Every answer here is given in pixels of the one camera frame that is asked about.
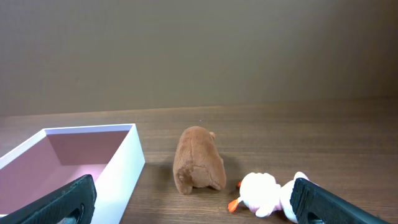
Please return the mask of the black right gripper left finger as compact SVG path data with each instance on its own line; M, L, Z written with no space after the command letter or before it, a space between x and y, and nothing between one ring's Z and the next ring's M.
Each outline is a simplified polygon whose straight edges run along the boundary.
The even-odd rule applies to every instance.
M85 174L1 218L1 224L90 224L97 198L93 176Z

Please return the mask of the brown plush bear toy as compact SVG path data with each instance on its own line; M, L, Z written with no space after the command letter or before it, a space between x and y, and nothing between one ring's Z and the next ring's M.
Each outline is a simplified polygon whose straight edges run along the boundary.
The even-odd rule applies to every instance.
M226 187L224 160L215 144L215 133L201 126L187 128L180 136L175 151L173 175L176 188L189 195L194 188Z

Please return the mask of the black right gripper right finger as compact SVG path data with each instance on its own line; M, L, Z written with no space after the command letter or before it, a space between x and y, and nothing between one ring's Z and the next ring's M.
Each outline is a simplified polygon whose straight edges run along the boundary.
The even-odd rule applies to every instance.
M388 224L304 178L295 180L290 204L299 224Z

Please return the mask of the white pink duck figurine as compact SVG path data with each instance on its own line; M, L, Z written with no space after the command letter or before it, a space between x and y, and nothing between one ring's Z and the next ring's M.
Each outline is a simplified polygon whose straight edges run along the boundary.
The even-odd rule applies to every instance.
M296 172L292 180L281 186L273 175L251 172L237 184L239 197L228 204L228 211L233 213L242 202L258 218L282 210L288 220L298 223L290 199L299 178L309 180L303 172Z

